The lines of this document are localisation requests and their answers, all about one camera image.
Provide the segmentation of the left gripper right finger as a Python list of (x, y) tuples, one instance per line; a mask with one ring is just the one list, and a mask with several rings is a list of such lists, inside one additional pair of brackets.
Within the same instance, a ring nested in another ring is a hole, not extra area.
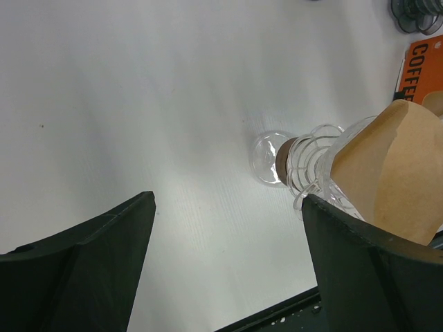
[(302, 220), (330, 331), (441, 331), (442, 249), (310, 194)]

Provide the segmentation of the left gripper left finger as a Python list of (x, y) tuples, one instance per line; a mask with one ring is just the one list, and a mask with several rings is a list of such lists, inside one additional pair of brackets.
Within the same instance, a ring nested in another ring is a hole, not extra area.
[(126, 331), (156, 214), (141, 192), (1, 256), (2, 331)]

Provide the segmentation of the single brown coffee filter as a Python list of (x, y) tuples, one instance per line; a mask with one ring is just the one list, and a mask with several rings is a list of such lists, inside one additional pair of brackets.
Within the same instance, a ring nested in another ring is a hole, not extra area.
[(396, 100), (335, 155), (330, 177), (364, 221), (427, 246), (442, 225), (442, 121)]

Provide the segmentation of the clear glass dripper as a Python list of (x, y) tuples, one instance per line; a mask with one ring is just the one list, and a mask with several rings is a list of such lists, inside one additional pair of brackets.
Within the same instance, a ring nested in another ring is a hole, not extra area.
[(294, 196), (293, 209), (298, 220), (303, 220), (302, 201), (309, 194), (353, 217), (362, 218), (332, 180), (331, 171), (337, 153), (373, 120), (373, 116), (364, 118), (347, 129), (335, 124), (321, 124), (291, 144), (287, 158), (287, 187)]

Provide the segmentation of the glass beaker with brown band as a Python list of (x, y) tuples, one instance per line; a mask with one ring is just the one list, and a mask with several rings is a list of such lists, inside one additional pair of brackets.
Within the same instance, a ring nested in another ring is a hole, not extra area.
[(276, 159), (278, 151), (293, 135), (286, 131), (265, 131), (252, 144), (249, 156), (254, 178), (267, 187), (284, 188), (280, 180)]

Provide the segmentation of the grey plastic dripper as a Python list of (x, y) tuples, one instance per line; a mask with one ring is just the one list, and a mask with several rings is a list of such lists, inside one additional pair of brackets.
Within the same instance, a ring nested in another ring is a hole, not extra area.
[(404, 33), (429, 36), (442, 27), (442, 0), (391, 0), (390, 9)]

